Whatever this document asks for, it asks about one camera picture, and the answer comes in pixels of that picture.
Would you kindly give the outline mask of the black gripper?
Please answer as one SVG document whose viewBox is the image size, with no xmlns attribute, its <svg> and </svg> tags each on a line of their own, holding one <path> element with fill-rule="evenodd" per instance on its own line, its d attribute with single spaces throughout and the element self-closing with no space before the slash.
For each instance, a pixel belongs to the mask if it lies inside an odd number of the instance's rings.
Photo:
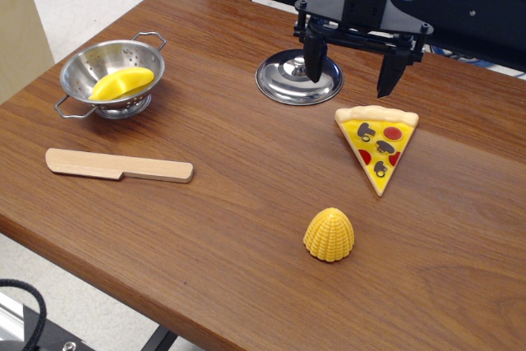
<svg viewBox="0 0 526 351">
<path fill-rule="evenodd" d="M 391 0 L 298 0 L 295 35 L 303 43 L 306 74 L 321 78 L 329 44 L 382 54 L 377 97 L 389 96 L 407 64 L 419 62 L 433 28 Z"/>
</svg>

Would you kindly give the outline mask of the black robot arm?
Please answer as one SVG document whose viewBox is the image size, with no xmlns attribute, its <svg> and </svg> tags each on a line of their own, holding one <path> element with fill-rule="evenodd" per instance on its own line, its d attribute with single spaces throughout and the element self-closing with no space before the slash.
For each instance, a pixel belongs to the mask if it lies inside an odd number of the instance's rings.
<svg viewBox="0 0 526 351">
<path fill-rule="evenodd" d="M 399 10 L 391 0 L 298 0 L 294 35 L 303 44 L 307 76 L 321 78 L 329 44 L 383 56 L 377 96 L 386 97 L 407 66 L 420 62 L 431 24 Z"/>
</svg>

